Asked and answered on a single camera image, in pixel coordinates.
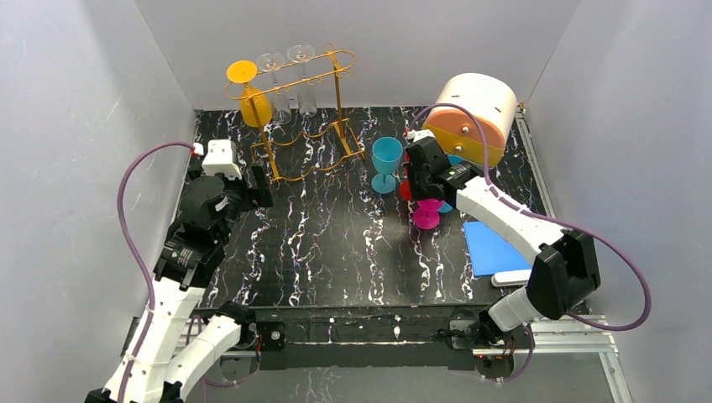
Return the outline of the magenta wine glass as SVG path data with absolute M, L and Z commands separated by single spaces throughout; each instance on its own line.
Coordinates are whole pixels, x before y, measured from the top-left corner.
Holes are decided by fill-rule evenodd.
M 417 209 L 412 216 L 415 225 L 421 230 L 431 230 L 437 227 L 440 223 L 439 209 L 444 201 L 430 198 L 419 200 L 416 204 Z

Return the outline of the red wine glass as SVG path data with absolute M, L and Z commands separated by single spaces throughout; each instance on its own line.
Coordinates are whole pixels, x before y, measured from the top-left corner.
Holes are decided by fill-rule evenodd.
M 399 193 L 400 196 L 408 201 L 412 201 L 412 195 L 411 195 L 411 187 L 410 187 L 410 181 L 408 177 L 408 166 L 409 166 L 410 160 L 408 154 L 404 154 L 403 161 L 401 162 L 400 167 L 403 170 L 403 181 L 399 184 Z

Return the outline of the teal blue wine glass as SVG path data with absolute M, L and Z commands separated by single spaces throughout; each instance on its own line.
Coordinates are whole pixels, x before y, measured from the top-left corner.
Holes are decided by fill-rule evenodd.
M 448 155 L 448 159 L 449 159 L 449 162 L 450 162 L 452 165 L 456 165 L 456 164 L 459 163 L 460 161 L 463 161 L 463 159 L 462 159 L 461 157 L 459 157 L 459 156 L 457 156 L 457 155 L 452 155 L 452 154 L 449 154 L 449 155 Z M 451 212 L 452 210 L 453 210 L 453 207 L 450 206 L 450 205 L 445 201 L 445 202 L 440 206 L 440 208 L 438 209 L 438 212 L 439 212 L 439 213 L 448 213 L 448 212 Z

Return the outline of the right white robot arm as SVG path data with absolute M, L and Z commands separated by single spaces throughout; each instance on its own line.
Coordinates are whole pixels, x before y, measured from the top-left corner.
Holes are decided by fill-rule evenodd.
M 479 313 L 477 332 L 494 342 L 543 318 L 557 320 L 600 286 L 591 236 L 536 218 L 488 183 L 475 164 L 453 165 L 428 130 L 407 135 L 405 163 L 414 199 L 444 201 L 502 237 L 531 265 L 527 283 Z

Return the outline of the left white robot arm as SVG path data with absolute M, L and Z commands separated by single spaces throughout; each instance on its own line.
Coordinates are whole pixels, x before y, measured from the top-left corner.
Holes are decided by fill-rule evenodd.
M 175 351 L 241 215 L 274 205 L 265 167 L 252 165 L 251 170 L 255 186 L 224 174 L 188 183 L 182 212 L 169 226 L 149 277 L 153 292 L 144 314 L 117 370 L 86 401 L 182 402 L 223 353 L 257 335 L 254 311 L 229 301 L 180 353 Z

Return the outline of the light blue wine glass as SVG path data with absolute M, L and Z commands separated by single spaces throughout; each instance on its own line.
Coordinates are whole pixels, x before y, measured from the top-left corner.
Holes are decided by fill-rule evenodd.
M 395 189 L 394 173 L 401 163 L 403 152 L 402 143 L 394 137 L 382 137 L 373 143 L 372 162 L 377 174 L 371 186 L 379 194 L 388 194 Z

